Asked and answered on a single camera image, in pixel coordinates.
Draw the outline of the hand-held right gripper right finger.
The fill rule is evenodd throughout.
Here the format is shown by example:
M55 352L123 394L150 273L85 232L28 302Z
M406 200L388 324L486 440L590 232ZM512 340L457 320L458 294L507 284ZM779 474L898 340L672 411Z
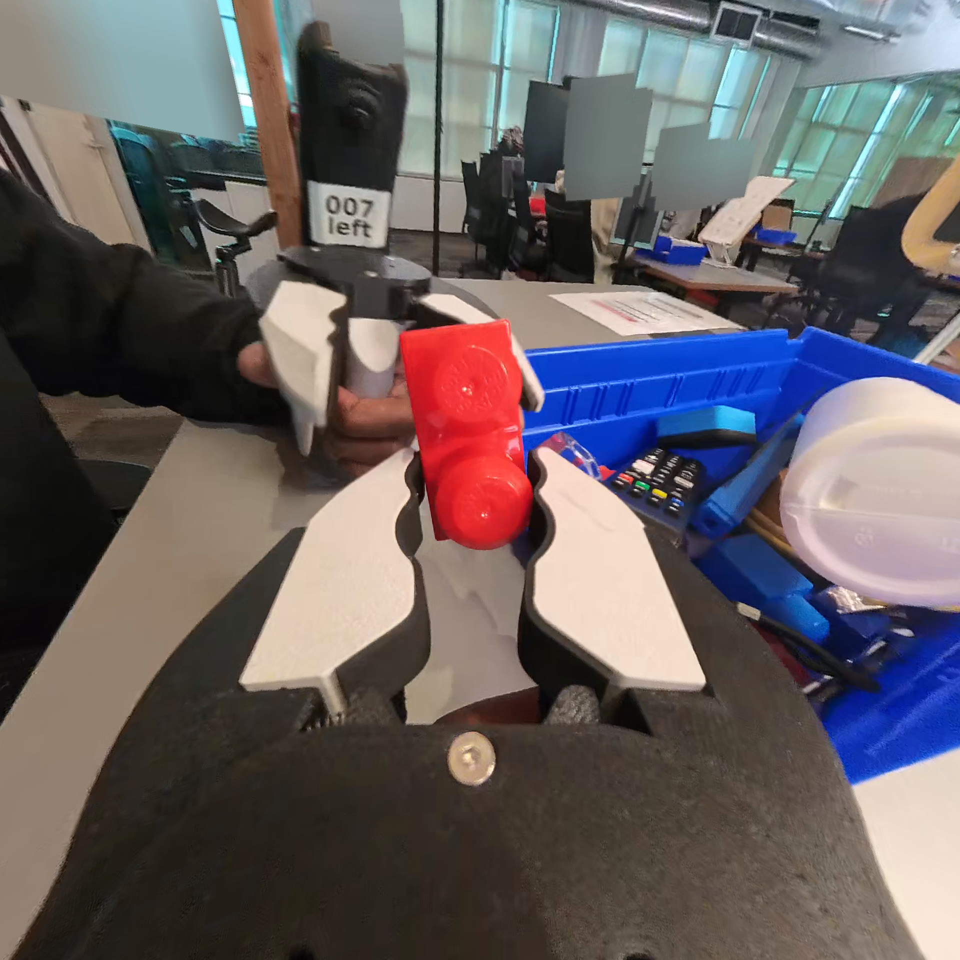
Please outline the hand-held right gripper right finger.
M601 707L628 691L702 693L707 677L640 517L559 452L529 455L530 542L517 629L551 703L569 687Z

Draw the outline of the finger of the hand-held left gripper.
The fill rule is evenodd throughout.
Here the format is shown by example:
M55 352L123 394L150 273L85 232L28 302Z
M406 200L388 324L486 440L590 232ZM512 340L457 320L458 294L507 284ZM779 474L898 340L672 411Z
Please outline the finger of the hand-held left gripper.
M499 317L491 316L456 294L425 294L414 301L414 309L417 311L420 325L426 327L476 326L500 320ZM510 333L510 346L521 375L520 405L527 412L539 413L546 401L546 391L521 342L513 332Z
M283 280L259 321L278 390L290 411L300 454L328 425L337 387L339 322L348 299L327 287Z

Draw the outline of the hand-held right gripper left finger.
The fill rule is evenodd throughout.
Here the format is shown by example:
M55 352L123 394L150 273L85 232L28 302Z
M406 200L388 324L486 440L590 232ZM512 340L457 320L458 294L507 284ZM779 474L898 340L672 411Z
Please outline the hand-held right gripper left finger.
M240 675L247 692L314 690L329 714L360 694L396 708L430 656L420 453L392 454L306 524Z

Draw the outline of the red toy building block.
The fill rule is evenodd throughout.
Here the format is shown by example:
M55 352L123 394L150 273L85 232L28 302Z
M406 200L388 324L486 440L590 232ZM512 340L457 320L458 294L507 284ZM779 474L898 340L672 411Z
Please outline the red toy building block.
M504 318L399 336L435 537L473 550L526 528L522 371Z

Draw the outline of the red translucent cube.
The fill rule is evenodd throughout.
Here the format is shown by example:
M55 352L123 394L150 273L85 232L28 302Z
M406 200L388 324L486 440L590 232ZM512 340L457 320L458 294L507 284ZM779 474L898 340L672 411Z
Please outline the red translucent cube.
M551 450L559 457L570 462L574 467L590 478L605 482L614 475L614 471L599 463L594 455L578 440L566 431L558 431L542 441L540 450Z

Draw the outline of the blue plastic bin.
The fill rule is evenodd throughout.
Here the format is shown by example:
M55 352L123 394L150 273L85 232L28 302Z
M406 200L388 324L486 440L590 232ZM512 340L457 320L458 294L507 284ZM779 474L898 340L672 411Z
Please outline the blue plastic bin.
M858 379L902 378L958 402L957 376L817 329L793 340L771 330L571 346L535 351L531 362L546 398L540 412L527 415L526 447L565 431L615 471L658 447L655 425L664 414L714 405L752 412L751 445L669 449L700 460L707 479L685 528L664 527L694 563L728 537L758 535L811 582L810 603L830 630L825 641L810 641L876 685L865 690L813 677L814 702L851 783L958 750L958 606L887 604L808 567L787 542L780 516L790 462L730 534L709 540L690 529L702 501L827 392Z

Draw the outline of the person's left forearm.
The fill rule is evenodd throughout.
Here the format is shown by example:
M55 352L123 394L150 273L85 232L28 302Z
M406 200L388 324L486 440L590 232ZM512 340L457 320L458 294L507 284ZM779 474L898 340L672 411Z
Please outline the person's left forearm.
M43 394L120 397L213 424L279 426L276 389L244 377L260 312L136 245L109 245L1 174L2 334Z

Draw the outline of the person's left hand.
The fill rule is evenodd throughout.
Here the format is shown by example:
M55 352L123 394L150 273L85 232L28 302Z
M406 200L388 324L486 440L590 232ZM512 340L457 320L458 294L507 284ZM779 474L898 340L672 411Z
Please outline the person's left hand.
M246 423L265 423L274 431L293 435L292 416L278 399L278 382L263 343L247 344L235 352L231 362L222 356L218 374L232 390L237 391L243 381L260 397L247 402L257 412L247 414ZM330 483L345 483L367 474L394 453L411 447L414 421L402 363L397 363L383 398L362 398L340 387L327 426L312 427L309 433L313 446L302 458Z

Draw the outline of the black pole stand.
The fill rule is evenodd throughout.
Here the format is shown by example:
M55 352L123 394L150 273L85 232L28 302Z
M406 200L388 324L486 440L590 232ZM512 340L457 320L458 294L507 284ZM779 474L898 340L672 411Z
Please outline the black pole stand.
M430 271L441 272L442 167L443 167L443 86L445 72L446 2L435 1L433 186Z

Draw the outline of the black remote control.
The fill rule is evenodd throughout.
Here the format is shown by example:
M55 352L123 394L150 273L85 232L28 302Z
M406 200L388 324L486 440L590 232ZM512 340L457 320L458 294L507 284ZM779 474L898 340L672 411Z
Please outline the black remote control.
M704 496L707 479L700 460L653 446L612 474L606 486L644 522L681 531Z

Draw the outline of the black office chair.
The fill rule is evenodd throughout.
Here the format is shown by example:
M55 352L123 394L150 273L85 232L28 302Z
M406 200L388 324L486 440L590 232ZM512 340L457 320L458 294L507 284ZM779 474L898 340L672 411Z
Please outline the black office chair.
M592 202L544 190L547 272L551 282L594 283Z

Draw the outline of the black saddle seat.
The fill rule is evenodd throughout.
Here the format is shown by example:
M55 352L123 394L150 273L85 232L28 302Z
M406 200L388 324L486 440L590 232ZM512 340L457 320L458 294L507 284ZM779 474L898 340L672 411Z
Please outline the black saddle seat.
M228 240L214 248L213 275L222 295L237 298L243 287L236 261L252 251L253 239L276 227L278 213L269 209L252 222L241 222L205 198L194 199L192 204L199 224L210 234Z

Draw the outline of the dark blue foam block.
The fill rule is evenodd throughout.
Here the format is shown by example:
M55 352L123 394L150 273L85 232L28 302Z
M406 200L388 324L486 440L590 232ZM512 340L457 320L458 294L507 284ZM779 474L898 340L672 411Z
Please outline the dark blue foam block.
M830 623L811 603L813 584L757 534L729 536L695 565L733 604L745 604L813 642L824 642Z

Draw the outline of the blue plastic part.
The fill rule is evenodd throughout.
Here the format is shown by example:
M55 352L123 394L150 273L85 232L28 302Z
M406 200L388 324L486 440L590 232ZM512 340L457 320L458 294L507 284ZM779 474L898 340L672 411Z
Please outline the blue plastic part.
M710 541L722 539L737 529L788 466L805 419L803 413L792 416L752 453L737 474L703 499L691 516L690 529Z

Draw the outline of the printed paper sheet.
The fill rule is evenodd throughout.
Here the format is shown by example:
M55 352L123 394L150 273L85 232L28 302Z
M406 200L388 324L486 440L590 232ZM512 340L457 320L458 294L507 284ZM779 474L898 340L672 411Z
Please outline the printed paper sheet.
M551 294L551 299L624 338L744 330L695 303L656 291Z

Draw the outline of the black computer monitor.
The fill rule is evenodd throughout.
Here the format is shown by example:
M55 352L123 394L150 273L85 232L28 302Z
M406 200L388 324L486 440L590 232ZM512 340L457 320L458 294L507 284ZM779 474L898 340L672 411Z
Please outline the black computer monitor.
M528 182L551 185L564 169L570 90L531 80L523 124L524 174Z

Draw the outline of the light blue foam block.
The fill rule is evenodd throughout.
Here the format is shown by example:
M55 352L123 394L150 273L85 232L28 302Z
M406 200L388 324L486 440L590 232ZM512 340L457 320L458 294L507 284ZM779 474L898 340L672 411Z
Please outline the light blue foam block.
M660 416L655 441L667 450L717 450L748 447L758 438L753 412L714 405Z

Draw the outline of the white plastic cup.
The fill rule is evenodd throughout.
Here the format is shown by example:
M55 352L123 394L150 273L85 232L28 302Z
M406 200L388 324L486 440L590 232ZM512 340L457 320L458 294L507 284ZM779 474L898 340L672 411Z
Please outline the white plastic cup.
M811 407L782 481L786 541L811 570L893 605L959 604L959 406L903 378Z

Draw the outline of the dotted paper sign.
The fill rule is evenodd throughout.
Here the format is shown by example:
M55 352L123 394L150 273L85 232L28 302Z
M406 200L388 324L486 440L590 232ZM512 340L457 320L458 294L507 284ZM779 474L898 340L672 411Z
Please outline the dotted paper sign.
M762 219L770 206L796 180L789 176L757 175L748 181L743 196L722 204L699 233L699 242L706 247L711 262L733 267L739 245Z

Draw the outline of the black board wooden rim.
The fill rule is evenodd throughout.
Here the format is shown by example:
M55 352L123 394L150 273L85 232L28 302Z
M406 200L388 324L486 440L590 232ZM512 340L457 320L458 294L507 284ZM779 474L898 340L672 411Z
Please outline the black board wooden rim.
M952 224L951 234L958 230L958 217L954 217L958 204L959 157L955 157L912 212L901 235L904 255L919 270L959 276L958 238L938 237L945 224Z

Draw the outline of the wooden post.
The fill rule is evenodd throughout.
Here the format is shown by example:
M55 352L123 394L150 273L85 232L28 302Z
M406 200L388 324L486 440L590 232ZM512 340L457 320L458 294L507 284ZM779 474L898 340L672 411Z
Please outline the wooden post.
M234 1L234 17L282 250L304 242L303 187L273 1Z

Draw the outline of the silver ceiling duct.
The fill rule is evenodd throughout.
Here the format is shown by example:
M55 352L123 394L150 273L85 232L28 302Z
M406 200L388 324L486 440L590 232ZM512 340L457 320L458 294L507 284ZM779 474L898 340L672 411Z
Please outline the silver ceiling duct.
M576 4L613 17L708 36L716 42L744 49L755 47L803 62L816 60L822 49L818 30L747 2L578 1Z

